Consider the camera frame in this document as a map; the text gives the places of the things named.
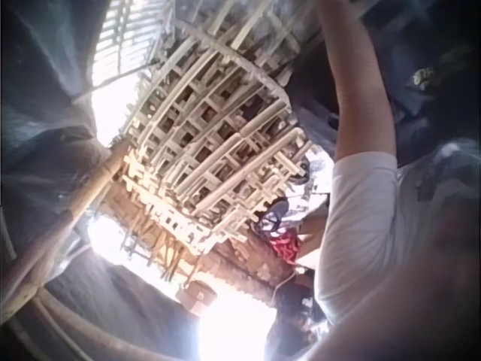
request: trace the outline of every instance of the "man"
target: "man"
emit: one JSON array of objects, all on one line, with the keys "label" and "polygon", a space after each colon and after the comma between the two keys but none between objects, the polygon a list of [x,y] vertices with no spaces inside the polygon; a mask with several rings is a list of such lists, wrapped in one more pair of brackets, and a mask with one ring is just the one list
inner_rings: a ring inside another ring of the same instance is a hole
[{"label": "man", "polygon": [[445,177],[432,186],[432,195],[420,196],[417,189],[437,158],[461,148],[448,144],[398,171],[394,120],[368,32],[348,0],[317,4],[340,125],[315,286],[335,325],[419,248],[435,242],[432,235],[452,196],[479,198],[479,178],[476,168],[467,180]]}]

